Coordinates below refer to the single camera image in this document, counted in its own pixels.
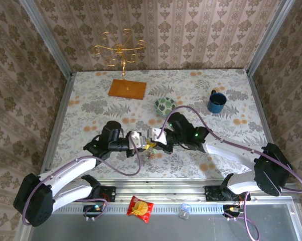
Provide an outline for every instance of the patterned wallpaper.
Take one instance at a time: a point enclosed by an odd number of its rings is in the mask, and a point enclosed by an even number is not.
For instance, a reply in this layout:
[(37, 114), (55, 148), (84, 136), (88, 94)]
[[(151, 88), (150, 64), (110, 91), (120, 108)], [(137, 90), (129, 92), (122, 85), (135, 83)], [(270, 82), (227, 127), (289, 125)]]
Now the patterned wallpaper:
[(73, 71), (119, 70), (94, 55), (100, 34), (133, 29), (139, 60), (128, 69), (244, 68), (265, 33), (279, 0), (36, 0)]
[(253, 77), (273, 139), (302, 176), (302, 0), (296, 0)]
[(0, 0), (0, 240), (13, 240), (13, 201), (39, 173), (65, 79), (18, 1)]

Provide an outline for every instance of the gray panel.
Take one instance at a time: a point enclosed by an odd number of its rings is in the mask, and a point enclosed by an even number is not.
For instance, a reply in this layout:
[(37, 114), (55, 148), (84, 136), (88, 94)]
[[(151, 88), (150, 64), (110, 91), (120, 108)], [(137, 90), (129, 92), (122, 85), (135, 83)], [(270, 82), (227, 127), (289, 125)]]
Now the gray panel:
[[(251, 205), (247, 209), (261, 241), (298, 240), (286, 204)], [(191, 215), (189, 220), (174, 215), (151, 215), (145, 224), (126, 215), (105, 215), (95, 222), (86, 222), (82, 215), (54, 214), (43, 225), (32, 229), (29, 240), (238, 241), (250, 238), (242, 220), (227, 221), (222, 215)]]

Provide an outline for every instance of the patterned bowl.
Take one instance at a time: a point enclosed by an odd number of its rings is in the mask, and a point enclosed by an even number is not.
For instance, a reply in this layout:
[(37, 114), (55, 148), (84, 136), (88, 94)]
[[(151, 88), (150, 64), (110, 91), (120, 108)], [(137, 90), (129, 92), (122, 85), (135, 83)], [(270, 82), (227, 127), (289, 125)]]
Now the patterned bowl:
[(169, 115), (176, 106), (175, 101), (169, 97), (157, 99), (155, 102), (155, 110), (159, 115)]

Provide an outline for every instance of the blue mug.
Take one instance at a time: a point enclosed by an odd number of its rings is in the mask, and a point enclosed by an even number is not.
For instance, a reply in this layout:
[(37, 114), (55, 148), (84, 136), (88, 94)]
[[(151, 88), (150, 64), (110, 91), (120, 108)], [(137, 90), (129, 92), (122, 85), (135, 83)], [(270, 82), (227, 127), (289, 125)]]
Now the blue mug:
[(208, 110), (211, 113), (219, 113), (225, 103), (227, 102), (227, 98), (222, 93), (217, 93), (214, 89), (211, 91), (211, 95), (208, 101)]

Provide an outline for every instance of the red snack package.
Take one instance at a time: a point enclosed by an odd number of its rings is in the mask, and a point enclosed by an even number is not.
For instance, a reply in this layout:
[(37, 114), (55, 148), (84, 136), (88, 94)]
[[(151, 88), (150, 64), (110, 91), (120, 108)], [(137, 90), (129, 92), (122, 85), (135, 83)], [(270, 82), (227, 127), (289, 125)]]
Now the red snack package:
[(142, 201), (141, 199), (133, 196), (126, 215), (135, 215), (138, 218), (142, 219), (145, 223), (148, 223), (152, 209), (153, 203)]

